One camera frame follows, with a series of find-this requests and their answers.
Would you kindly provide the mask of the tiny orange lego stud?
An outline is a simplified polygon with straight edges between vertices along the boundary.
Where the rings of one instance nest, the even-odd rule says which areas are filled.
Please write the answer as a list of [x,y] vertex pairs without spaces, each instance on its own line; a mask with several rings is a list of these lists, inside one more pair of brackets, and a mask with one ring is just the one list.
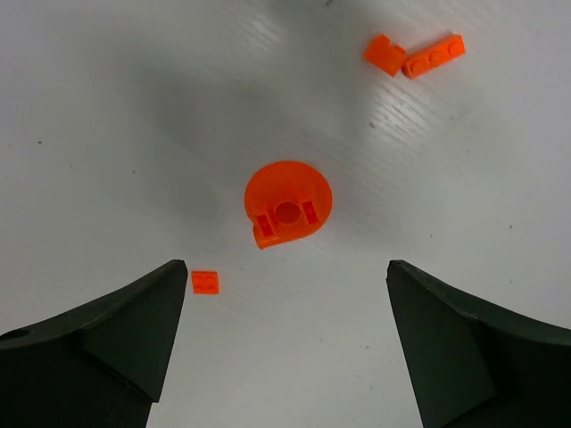
[[219,275],[215,271],[192,271],[191,284],[194,294],[218,295]]

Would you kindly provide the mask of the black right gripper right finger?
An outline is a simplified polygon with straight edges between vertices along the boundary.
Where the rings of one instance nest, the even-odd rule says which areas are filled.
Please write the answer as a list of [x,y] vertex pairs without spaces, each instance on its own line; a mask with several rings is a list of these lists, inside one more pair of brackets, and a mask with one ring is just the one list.
[[404,260],[387,291],[425,427],[568,427],[570,332]]

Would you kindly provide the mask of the orange round lego piece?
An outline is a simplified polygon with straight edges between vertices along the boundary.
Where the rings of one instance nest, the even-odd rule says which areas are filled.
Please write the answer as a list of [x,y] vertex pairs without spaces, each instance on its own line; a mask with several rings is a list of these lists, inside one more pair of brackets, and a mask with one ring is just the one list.
[[317,232],[333,209],[333,192],[312,166],[282,160],[259,169],[244,191],[244,208],[260,249]]

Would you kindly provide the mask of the small orange lego pair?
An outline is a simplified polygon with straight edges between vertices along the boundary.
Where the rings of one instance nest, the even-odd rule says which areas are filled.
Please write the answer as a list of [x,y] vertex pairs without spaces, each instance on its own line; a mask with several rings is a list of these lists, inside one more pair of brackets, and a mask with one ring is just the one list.
[[372,37],[362,58],[389,76],[395,77],[405,62],[406,51],[400,45],[393,44],[385,34],[380,34]]

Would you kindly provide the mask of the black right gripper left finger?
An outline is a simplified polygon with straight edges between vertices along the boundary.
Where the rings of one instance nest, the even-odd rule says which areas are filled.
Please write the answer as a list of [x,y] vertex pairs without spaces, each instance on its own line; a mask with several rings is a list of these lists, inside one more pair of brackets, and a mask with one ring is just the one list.
[[144,427],[186,293],[172,260],[135,282],[1,336],[3,427]]

